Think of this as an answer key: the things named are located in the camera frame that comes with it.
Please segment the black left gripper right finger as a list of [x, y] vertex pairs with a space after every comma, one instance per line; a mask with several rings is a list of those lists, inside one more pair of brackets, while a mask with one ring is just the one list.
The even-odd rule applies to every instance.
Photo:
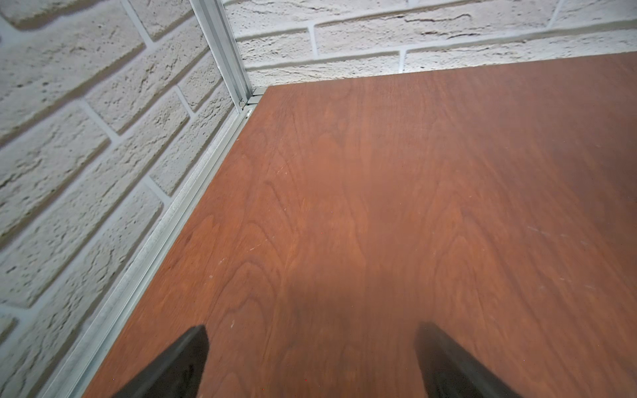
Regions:
[[419, 324], [414, 348], [429, 397], [519, 396], [435, 323]]

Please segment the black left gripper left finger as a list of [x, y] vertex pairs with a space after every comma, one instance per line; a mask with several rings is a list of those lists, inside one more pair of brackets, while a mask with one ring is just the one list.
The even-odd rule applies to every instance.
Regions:
[[113, 397], [196, 397], [208, 351], [205, 326], [189, 328]]

